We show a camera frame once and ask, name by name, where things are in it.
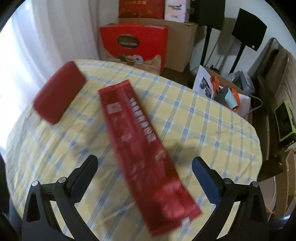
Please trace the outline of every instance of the white box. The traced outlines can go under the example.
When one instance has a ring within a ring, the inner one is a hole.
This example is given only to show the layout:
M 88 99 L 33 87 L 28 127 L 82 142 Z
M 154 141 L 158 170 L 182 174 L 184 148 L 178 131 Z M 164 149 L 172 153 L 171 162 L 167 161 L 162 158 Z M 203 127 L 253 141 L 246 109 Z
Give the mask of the white box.
M 189 21 L 190 0 L 166 0 L 165 20 L 179 23 Z

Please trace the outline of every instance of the screw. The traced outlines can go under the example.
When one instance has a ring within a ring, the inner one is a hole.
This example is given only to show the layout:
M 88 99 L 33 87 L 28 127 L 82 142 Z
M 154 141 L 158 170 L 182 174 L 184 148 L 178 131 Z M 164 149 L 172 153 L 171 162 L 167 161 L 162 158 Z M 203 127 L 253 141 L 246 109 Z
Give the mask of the screw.
M 33 187 L 35 187 L 35 186 L 37 186 L 38 185 L 38 181 L 34 181 L 34 182 L 32 182 L 32 186 Z
M 224 182 L 225 182 L 226 184 L 231 184 L 231 183 L 232 183 L 232 181 L 231 181 L 230 178 L 225 178 L 225 179 L 224 179 Z
M 252 185 L 253 185 L 254 187 L 258 187 L 258 186 L 259 186 L 259 184 L 258 184 L 257 182 L 252 182 Z
M 60 177 L 59 178 L 59 183 L 64 183 L 66 181 L 66 178 L 65 177 Z

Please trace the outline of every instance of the tablecloth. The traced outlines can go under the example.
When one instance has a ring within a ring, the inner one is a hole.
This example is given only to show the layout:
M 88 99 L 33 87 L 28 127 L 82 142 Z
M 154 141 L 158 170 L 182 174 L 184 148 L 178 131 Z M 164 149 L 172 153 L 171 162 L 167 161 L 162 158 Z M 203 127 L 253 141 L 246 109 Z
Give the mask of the tablecloth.
M 94 234 L 109 240 L 190 241 L 215 206 L 207 200 L 191 170 L 201 156 L 223 178 L 249 184 L 257 179 L 262 154 L 254 128 L 244 119 L 193 90 L 154 74 L 119 63 L 76 60 L 87 83 L 60 122 L 42 120 L 28 106 L 8 137 L 7 180 L 13 203 L 22 216 L 31 183 L 56 182 L 80 166 L 89 154 L 99 168 L 76 208 Z M 109 140 L 97 90 L 129 79 L 180 179 L 201 207 L 203 215 L 167 235 L 151 238 L 124 181 Z M 221 232 L 231 226 L 238 204 Z M 55 202 L 62 231 L 71 236 Z

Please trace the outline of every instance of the product packaging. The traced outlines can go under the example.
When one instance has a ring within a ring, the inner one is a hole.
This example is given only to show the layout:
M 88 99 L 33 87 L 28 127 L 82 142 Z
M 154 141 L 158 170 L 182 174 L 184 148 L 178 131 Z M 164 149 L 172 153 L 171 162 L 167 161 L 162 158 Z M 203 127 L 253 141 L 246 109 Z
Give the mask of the product packaging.
M 197 24 L 178 23 L 153 18 L 120 18 L 119 23 L 168 26 L 168 47 L 165 67 L 183 72 L 190 61 Z
M 108 24 L 100 28 L 108 61 L 160 75 L 165 67 L 167 26 Z
M 129 81 L 100 89 L 99 95 L 118 165 L 151 235 L 199 216 Z

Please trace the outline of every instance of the speaker stand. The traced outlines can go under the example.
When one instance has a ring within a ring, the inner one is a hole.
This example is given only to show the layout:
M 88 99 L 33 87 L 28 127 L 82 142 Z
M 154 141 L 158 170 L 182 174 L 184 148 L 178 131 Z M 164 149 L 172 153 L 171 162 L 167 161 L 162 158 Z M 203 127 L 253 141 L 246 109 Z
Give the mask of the speaker stand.
M 240 57 L 242 55 L 242 52 L 244 51 L 245 47 L 246 47 L 246 45 L 242 43 L 241 47 L 239 49 L 239 53 L 237 54 L 237 58 L 235 59 L 229 74 L 233 73 L 233 71 L 235 70 L 235 67 L 237 66 L 237 63 L 239 62 L 239 59 L 240 59 Z
M 204 45 L 204 49 L 202 51 L 202 59 L 200 61 L 200 65 L 203 66 L 205 63 L 205 56 L 207 54 L 207 48 L 209 46 L 209 41 L 210 41 L 210 37 L 211 37 L 211 32 L 212 32 L 212 28 L 211 27 L 207 27 L 207 35 L 205 36 L 205 45 Z

